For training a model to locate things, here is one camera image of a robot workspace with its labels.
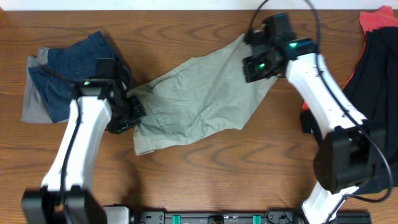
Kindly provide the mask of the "khaki shorts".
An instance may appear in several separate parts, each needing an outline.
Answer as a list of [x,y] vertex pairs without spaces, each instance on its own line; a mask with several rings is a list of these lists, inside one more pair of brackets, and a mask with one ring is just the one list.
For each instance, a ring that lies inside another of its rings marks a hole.
[[246,81],[243,59],[250,52],[239,36],[131,90],[146,112],[135,127],[135,153],[188,145],[225,129],[243,129],[277,80]]

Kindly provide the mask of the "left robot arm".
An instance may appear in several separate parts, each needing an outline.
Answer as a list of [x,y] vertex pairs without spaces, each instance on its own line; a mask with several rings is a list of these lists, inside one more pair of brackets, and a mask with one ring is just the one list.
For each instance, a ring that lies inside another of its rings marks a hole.
[[28,223],[134,223],[126,205],[100,205],[93,174],[105,131],[121,134],[145,116],[137,96],[118,79],[74,83],[70,117],[57,156],[38,190],[26,190],[22,209]]

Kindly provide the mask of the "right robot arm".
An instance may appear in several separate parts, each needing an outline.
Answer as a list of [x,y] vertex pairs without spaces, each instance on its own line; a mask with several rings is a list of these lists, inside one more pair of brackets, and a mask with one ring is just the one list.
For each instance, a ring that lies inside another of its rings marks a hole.
[[251,55],[243,60],[247,82],[283,74],[306,101],[321,133],[313,160],[317,182],[296,211],[268,210],[267,223],[370,223],[366,212],[339,209],[388,165],[381,139],[384,128],[370,121],[345,97],[312,39],[246,38]]

